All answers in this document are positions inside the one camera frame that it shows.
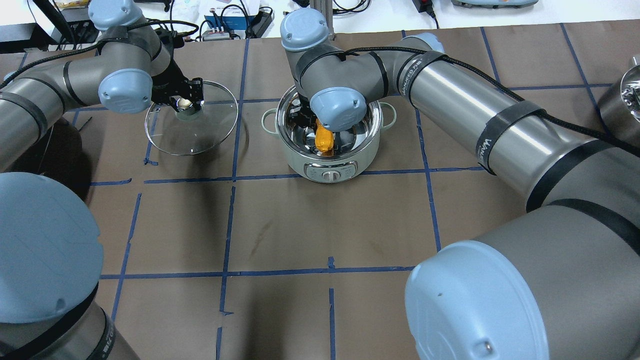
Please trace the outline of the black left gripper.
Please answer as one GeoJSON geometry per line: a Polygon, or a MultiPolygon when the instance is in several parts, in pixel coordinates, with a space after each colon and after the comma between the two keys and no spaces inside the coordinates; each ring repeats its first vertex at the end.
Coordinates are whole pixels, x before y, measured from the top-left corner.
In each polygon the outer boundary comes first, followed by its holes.
{"type": "Polygon", "coordinates": [[[189,80],[182,70],[171,60],[161,73],[151,76],[151,100],[155,104],[169,105],[176,109],[175,96],[179,96],[192,103],[204,100],[204,81],[201,77],[189,80]]]}

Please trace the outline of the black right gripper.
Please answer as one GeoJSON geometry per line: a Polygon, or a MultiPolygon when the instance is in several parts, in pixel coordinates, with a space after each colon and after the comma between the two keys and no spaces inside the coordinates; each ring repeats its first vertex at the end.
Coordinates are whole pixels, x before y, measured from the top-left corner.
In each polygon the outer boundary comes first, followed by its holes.
{"type": "Polygon", "coordinates": [[[317,128],[317,116],[310,106],[310,102],[298,92],[290,104],[289,119],[299,128],[317,128]]]}

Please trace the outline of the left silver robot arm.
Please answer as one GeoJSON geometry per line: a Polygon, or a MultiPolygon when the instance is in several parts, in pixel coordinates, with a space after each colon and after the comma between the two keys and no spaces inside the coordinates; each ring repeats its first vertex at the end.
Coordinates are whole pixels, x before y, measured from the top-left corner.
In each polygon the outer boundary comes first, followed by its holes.
{"type": "Polygon", "coordinates": [[[203,100],[132,0],[93,0],[102,32],[90,58],[44,58],[1,84],[1,358],[137,360],[96,303],[104,251],[80,197],[52,178],[7,169],[64,113],[94,105],[137,114],[174,97],[203,100]]]}

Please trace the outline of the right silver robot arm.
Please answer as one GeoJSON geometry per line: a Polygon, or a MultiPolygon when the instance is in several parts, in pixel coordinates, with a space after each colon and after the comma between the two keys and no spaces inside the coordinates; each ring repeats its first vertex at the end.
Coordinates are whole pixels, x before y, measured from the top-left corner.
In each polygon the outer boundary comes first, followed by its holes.
{"type": "Polygon", "coordinates": [[[279,34],[302,104],[326,129],[347,130],[398,93],[526,197],[523,216],[410,273],[421,360],[639,358],[638,148],[551,116],[430,33],[347,59],[323,14],[302,7],[279,34]]]}

